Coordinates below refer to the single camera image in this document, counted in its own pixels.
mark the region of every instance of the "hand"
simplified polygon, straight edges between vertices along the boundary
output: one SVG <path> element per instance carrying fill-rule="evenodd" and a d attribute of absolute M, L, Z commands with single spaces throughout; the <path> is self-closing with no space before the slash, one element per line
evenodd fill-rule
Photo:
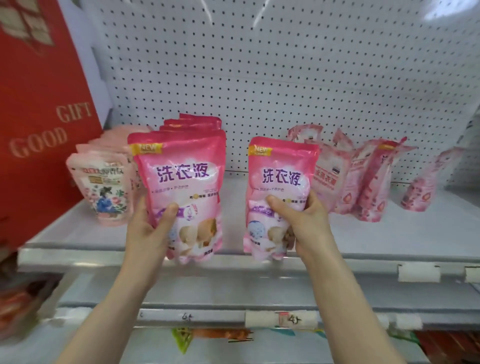
<path fill-rule="evenodd" d="M 310 191 L 306 208 L 303 211 L 292 209 L 273 195 L 267 196 L 266 201 L 276 213 L 292 226 L 297 238 L 297 254 L 307 268 L 315 264 L 322 255 L 338 251 L 330 230 L 328 212 L 318 200 L 314 191 Z"/>
<path fill-rule="evenodd" d="M 149 290 L 167 254 L 168 239 L 178 211 L 177 204 L 170 204 L 156 228 L 148 223 L 148 214 L 143 196 L 127 227 L 125 257 L 120 274 L 135 285 Z"/>

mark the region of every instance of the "person's left hand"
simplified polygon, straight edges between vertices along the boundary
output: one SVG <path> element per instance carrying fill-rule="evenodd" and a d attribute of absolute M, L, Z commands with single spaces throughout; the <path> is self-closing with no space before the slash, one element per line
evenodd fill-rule
<path fill-rule="evenodd" d="M 127 227 L 125 257 L 120 270 L 134 285 L 150 289 L 165 259 L 168 249 L 167 234 L 178 211 L 177 204 L 170 204 L 156 228 L 148 223 L 148 214 L 143 196 Z"/>

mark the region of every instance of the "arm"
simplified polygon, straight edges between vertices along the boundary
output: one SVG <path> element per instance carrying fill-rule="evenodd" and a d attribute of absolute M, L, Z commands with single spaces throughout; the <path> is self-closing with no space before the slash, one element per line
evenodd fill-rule
<path fill-rule="evenodd" d="M 406 364 L 380 326 L 355 276 L 338 251 L 328 213 L 310 192 L 302 212 L 269 196 L 270 207 L 285 218 L 297 238 L 296 250 L 313 284 L 332 357 L 337 364 Z"/>
<path fill-rule="evenodd" d="M 56 364 L 118 363 L 127 345 L 138 311 L 165 259 L 165 236 L 178 206 L 167 207 L 156 229 L 147 222 L 142 198 L 127 228 L 125 258 L 117 279 L 77 330 Z"/>

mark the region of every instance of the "forearm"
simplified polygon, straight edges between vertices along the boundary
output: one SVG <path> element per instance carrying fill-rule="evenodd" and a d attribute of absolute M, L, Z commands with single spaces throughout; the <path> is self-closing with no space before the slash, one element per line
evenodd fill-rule
<path fill-rule="evenodd" d="M 307 269 L 335 363 L 405 364 L 333 241 Z"/>
<path fill-rule="evenodd" d="M 110 292 L 80 326 L 56 364 L 116 364 L 128 342 L 147 288 L 119 274 Z"/>

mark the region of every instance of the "person's right hand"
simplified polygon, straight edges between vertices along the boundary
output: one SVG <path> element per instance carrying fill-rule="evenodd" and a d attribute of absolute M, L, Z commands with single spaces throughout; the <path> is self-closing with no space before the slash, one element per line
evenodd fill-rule
<path fill-rule="evenodd" d="M 272 210 L 278 213 L 292 226 L 296 239 L 296 251 L 304 264 L 314 264 L 319 257 L 337 251 L 328 212 L 318 200 L 314 191 L 308 195 L 305 210 L 297 211 L 279 198 L 269 195 L 266 198 Z"/>

